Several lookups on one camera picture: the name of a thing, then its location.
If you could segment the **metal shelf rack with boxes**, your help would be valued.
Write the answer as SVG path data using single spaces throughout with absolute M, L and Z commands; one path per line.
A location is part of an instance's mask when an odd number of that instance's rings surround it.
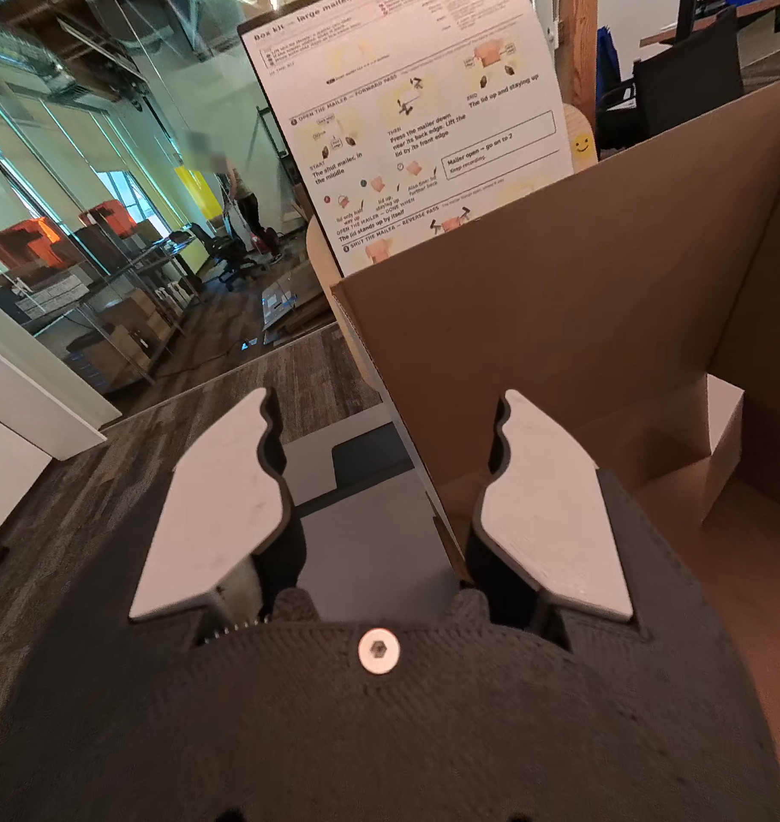
M 182 251 L 189 232 L 152 240 L 139 227 L 119 238 L 101 225 L 54 245 L 60 271 L 32 262 L 0 273 L 0 309 L 102 395 L 138 381 L 155 365 L 198 301 Z

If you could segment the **black office chair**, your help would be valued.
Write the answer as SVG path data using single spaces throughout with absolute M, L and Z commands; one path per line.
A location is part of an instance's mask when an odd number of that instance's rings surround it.
M 210 237 L 197 223 L 190 223 L 187 231 L 201 242 L 213 262 L 224 263 L 224 272 L 219 276 L 219 281 L 228 292 L 233 292 L 236 281 L 249 279 L 257 272 L 266 271 L 266 265 L 256 259 L 240 239 Z
M 635 81 L 623 80 L 606 90 L 596 104 L 595 142 L 599 157 L 628 149 L 648 138 L 646 120 L 637 105 Z
M 633 67 L 637 105 L 656 137 L 744 96 L 733 17 Z

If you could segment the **blue jacket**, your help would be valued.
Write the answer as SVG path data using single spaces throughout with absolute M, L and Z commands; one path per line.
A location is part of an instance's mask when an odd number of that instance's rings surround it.
M 610 28 L 601 26 L 597 30 L 596 94 L 604 96 L 622 82 L 618 52 L 614 46 Z

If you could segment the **flat cardboard pile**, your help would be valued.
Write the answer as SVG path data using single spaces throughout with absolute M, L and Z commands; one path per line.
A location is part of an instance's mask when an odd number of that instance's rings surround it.
M 279 346 L 325 324 L 333 312 L 312 265 L 282 274 L 261 293 L 263 345 Z

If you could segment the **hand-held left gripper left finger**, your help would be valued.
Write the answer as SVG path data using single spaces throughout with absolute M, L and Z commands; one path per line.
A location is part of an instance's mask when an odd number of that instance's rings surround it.
M 307 546 L 284 479 L 281 407 L 260 387 L 179 458 L 131 603 L 134 623 L 204 611 L 221 628 L 269 620 Z

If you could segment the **wooden post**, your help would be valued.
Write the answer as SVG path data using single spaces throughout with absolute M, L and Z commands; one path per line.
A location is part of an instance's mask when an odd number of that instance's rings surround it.
M 598 1 L 559 1 L 559 46 L 555 67 L 562 102 L 570 104 L 596 130 Z

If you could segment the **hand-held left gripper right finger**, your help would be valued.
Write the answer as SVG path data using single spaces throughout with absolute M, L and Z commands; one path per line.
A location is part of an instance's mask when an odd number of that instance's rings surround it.
M 498 401 L 489 477 L 470 520 L 465 561 L 495 625 L 542 631 L 566 608 L 625 625 L 634 617 L 599 469 L 559 423 L 518 390 Z

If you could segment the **orange machine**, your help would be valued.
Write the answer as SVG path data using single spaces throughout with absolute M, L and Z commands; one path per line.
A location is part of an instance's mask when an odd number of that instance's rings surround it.
M 64 238 L 58 226 L 47 217 L 21 221 L 0 232 L 0 262 L 8 270 L 35 262 L 60 271 L 68 266 L 54 249 Z
M 79 219 L 87 226 L 106 225 L 119 238 L 130 237 L 137 227 L 136 221 L 119 200 L 106 200 L 87 211 L 79 213 Z

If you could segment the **white cardboard mailer box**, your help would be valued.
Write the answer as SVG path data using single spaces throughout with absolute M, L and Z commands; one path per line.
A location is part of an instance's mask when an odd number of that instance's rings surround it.
M 780 81 L 334 293 L 460 550 L 518 390 L 695 573 L 780 762 Z

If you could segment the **printed instruction sheet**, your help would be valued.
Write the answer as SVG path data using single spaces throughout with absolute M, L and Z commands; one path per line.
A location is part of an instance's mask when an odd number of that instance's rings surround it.
M 573 174 L 532 2 L 292 2 L 238 34 L 342 276 Z

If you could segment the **yellow panel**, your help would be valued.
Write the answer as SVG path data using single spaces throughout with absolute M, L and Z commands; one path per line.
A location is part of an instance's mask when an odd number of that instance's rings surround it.
M 215 240 L 212 220 L 220 217 L 220 204 L 203 172 L 190 169 L 181 159 L 173 161 L 178 180 L 179 200 L 189 223 L 198 226 L 200 234 L 209 242 Z

